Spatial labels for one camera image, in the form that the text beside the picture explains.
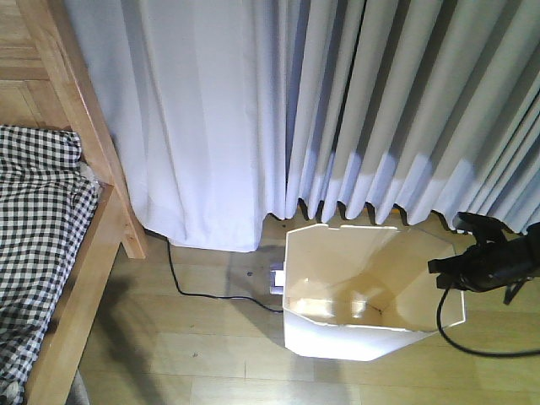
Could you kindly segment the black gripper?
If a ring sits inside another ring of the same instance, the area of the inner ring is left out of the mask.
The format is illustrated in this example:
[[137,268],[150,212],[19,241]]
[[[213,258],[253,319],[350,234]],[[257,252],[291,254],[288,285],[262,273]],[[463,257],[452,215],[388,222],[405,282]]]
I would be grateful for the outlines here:
[[486,292],[505,286],[504,279],[497,274],[500,270],[498,255],[501,244],[489,242],[473,245],[458,256],[428,261],[428,271],[439,274],[437,288],[454,288],[473,292]]

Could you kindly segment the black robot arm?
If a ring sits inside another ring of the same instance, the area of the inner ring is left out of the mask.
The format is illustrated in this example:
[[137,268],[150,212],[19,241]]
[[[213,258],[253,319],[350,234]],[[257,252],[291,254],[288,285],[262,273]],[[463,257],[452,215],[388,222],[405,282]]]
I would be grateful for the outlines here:
[[483,293],[505,287],[508,305],[524,283],[539,276],[539,224],[526,231],[507,240],[501,228],[474,225],[474,245],[461,255],[429,261],[428,270],[439,289]]

